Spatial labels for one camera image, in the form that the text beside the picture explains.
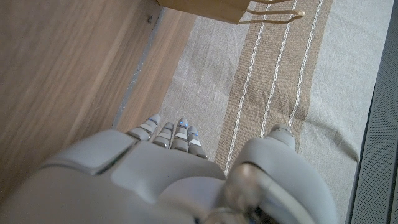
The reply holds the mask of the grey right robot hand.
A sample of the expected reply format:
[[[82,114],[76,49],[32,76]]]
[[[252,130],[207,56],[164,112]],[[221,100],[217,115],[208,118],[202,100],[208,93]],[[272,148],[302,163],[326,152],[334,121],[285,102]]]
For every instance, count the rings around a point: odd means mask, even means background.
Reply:
[[[276,125],[222,170],[186,119],[153,115],[99,132],[44,161],[1,204],[2,223],[336,223],[317,170]]]

